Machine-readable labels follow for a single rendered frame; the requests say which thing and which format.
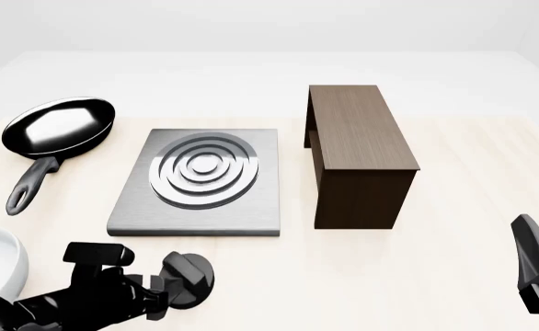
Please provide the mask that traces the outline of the grey stove plate with rings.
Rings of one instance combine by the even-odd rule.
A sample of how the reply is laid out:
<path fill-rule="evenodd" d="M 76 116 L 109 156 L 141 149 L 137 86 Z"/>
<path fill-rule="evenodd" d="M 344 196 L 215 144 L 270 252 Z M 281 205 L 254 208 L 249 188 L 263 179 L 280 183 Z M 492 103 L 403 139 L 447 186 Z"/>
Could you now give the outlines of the grey stove plate with rings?
<path fill-rule="evenodd" d="M 111 236 L 279 236 L 275 129 L 153 129 L 109 216 Z"/>

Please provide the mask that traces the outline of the dark brown wooden cabinet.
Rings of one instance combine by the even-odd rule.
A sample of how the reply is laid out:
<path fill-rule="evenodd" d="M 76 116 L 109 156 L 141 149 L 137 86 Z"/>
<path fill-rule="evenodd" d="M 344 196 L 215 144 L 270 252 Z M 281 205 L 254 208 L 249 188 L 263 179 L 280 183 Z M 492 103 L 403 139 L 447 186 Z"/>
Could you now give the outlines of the dark brown wooden cabinet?
<path fill-rule="evenodd" d="M 393 228 L 420 167 L 378 86 L 311 85 L 304 148 L 315 228 Z"/>

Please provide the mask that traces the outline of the black frying pan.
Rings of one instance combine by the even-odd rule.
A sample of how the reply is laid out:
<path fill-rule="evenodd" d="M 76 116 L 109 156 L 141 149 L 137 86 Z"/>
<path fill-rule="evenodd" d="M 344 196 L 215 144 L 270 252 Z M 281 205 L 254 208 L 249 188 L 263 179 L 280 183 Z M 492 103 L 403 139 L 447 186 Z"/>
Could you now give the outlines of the black frying pan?
<path fill-rule="evenodd" d="M 34 162 L 14 186 L 6 214 L 24 211 L 45 176 L 66 159 L 85 154 L 108 137 L 116 117 L 112 104 L 96 97 L 68 97 L 41 104 L 11 120 L 2 132 L 8 151 Z"/>

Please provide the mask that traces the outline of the round black stove knob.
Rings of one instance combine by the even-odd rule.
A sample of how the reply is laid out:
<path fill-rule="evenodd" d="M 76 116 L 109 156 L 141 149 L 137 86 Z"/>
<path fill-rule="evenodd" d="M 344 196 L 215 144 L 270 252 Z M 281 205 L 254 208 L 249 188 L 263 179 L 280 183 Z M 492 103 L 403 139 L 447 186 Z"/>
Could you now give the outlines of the round black stove knob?
<path fill-rule="evenodd" d="M 169 253 L 159 276 L 165 281 L 169 307 L 177 310 L 200 305 L 212 293 L 215 282 L 212 264 L 194 253 Z"/>

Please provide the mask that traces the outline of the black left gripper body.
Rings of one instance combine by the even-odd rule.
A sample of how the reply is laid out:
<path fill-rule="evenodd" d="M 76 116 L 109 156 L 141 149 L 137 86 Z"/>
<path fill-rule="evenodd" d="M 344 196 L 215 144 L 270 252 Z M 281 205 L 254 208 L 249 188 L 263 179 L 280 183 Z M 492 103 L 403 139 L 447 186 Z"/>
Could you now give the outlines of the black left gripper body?
<path fill-rule="evenodd" d="M 149 308 L 159 303 L 158 294 L 143 287 L 142 275 L 124 275 L 124 282 L 131 294 L 131 299 L 125 304 L 128 319 L 146 316 Z"/>

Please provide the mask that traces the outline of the white bowl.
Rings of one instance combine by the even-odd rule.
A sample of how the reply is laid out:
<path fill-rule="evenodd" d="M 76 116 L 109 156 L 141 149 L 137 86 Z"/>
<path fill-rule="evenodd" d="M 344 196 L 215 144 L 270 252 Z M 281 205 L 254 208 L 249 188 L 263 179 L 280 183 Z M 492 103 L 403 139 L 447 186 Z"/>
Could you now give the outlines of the white bowl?
<path fill-rule="evenodd" d="M 17 300 L 29 275 L 27 250 L 11 232 L 0 228 L 0 297 Z"/>

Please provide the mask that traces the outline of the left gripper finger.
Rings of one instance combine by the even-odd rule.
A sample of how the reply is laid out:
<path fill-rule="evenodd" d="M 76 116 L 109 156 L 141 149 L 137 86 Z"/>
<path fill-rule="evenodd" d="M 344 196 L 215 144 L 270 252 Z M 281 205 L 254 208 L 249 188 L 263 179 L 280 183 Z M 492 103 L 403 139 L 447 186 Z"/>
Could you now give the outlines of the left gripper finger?
<path fill-rule="evenodd" d="M 163 319 L 166 316 L 167 308 L 167 302 L 159 302 L 153 308 L 149 308 L 146 319 L 149 321 L 159 321 Z"/>
<path fill-rule="evenodd" d="M 169 275 L 150 276 L 150 291 L 169 294 L 171 292 L 171 284 L 172 278 Z"/>

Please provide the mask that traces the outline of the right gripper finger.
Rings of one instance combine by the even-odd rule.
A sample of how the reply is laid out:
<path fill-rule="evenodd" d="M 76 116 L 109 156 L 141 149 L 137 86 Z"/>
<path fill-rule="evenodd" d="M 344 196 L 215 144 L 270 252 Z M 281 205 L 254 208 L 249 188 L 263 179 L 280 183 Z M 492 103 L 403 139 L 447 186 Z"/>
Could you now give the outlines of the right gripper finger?
<path fill-rule="evenodd" d="M 520 214 L 510 224 L 518 256 L 519 290 L 539 284 L 539 225 L 529 214 Z"/>

